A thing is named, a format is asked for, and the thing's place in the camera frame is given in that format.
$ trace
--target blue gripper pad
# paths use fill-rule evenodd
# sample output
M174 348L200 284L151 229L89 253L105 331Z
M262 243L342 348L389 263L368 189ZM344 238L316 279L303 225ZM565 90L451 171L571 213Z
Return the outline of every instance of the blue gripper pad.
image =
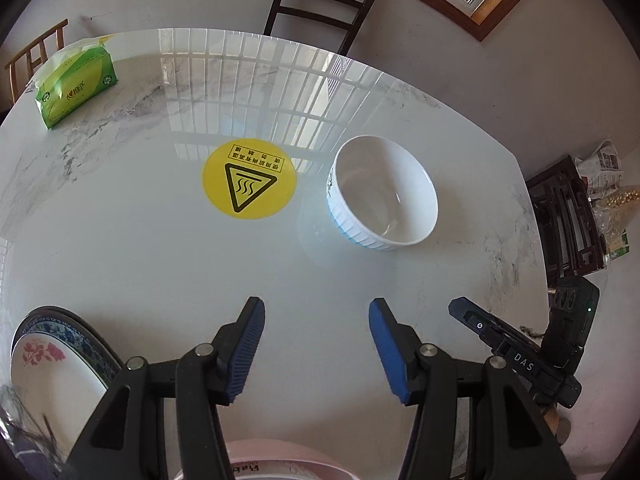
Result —
M408 364L415 360L415 355L407 345L409 341L404 339L402 326L398 325L383 298L376 298L369 303L369 329L378 349L378 355L385 369L386 380L391 386L391 391L405 406L411 405L412 395L408 384Z
M234 328L239 329L236 334L236 344L226 367L227 384L225 393L229 402L233 402L236 396L242 393L246 378L254 361L255 351L258 348L262 330L264 329L264 303L259 298L249 298L242 314L235 323Z

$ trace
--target pink flower pattern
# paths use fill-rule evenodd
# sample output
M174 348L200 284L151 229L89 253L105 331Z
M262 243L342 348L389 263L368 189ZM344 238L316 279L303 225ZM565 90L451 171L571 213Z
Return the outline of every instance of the pink flower pattern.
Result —
M47 361L62 361L64 358L65 353L53 343L49 343L46 348L37 340L24 344L22 360L25 366L28 364L37 366L43 359Z

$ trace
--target marble table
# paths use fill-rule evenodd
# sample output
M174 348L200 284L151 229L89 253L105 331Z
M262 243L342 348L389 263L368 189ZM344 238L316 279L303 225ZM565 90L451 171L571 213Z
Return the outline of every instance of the marble table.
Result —
M372 298L468 360L490 353L449 317L452 298L545 329L542 246L516 159L457 112L375 68L256 34L146 30L106 47L116 86L50 131L27 92L0 127L4 381L14 330L43 304L78 313L124 360L154 362L210 340L260 296L266 327L244 393L221 409L226 439L291 440L391 479L414 410L386 383ZM334 227L325 181L360 134L398 142L431 175L440 214L423 243L377 252ZM202 189L208 156L241 137L271 141L296 167L274 216L231 218Z

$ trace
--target yellow circular sticker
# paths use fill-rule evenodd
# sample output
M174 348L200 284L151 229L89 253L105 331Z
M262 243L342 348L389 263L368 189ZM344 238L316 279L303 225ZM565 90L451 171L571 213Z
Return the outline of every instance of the yellow circular sticker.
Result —
M220 146L204 165L202 185L209 200L234 218L277 213L296 189L296 170L285 152L260 139Z

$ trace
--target decorative plate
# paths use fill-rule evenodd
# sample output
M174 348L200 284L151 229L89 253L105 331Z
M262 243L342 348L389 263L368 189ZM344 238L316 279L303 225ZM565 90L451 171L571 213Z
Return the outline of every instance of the decorative plate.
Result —
M66 457L106 391L98 374L75 350L52 335L22 336L11 357L11 382L31 416L46 416Z
M71 346L106 387L122 366L120 358L90 325L62 308L40 307L30 312L15 333L12 349L18 338L30 333L47 334Z

